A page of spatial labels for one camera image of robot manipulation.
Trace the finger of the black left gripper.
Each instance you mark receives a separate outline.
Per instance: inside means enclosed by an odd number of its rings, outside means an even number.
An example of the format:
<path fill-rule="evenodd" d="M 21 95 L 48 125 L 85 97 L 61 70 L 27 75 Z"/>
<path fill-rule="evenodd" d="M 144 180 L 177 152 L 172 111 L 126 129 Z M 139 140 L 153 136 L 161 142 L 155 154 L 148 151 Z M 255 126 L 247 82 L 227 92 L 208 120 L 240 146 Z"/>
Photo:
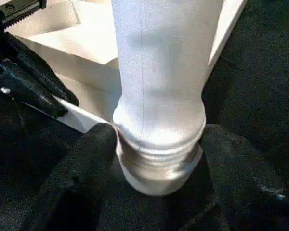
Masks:
<path fill-rule="evenodd" d="M 67 109 L 45 87 L 21 68 L 0 70 L 0 89 L 5 89 L 5 93 L 13 99 L 34 106 L 54 118 L 67 113 Z"/>

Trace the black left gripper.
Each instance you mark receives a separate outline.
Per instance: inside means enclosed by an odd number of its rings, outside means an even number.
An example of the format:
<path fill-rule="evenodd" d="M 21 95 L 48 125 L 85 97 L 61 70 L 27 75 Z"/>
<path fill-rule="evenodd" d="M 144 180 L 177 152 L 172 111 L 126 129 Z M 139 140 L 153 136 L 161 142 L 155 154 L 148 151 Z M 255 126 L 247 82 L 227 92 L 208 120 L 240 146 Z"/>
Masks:
<path fill-rule="evenodd" d="M 4 30 L 34 12 L 45 9 L 46 0 L 11 0 L 0 5 L 0 30 Z M 8 32 L 0 32 L 0 70 L 21 68 L 37 80 L 56 99 L 79 105 L 75 94 L 57 77 L 48 63 Z"/>

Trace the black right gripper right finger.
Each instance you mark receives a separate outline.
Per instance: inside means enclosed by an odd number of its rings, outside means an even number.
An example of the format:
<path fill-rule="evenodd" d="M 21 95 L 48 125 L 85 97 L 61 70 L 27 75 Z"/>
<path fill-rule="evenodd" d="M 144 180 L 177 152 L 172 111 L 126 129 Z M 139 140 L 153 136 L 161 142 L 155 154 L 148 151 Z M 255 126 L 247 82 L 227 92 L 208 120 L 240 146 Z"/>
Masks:
<path fill-rule="evenodd" d="M 182 231 L 289 231 L 289 134 L 267 153 L 218 124 L 200 143 L 210 194 Z"/>

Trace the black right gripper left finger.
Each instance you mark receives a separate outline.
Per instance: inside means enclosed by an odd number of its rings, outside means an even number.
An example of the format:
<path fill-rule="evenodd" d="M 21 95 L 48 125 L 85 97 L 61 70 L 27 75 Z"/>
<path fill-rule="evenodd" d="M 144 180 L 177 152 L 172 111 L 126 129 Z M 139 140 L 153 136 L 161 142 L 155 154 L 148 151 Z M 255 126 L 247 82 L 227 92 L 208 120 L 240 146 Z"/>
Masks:
<path fill-rule="evenodd" d="M 116 145 L 108 123 L 83 134 L 44 181 L 21 230 L 95 230 Z"/>

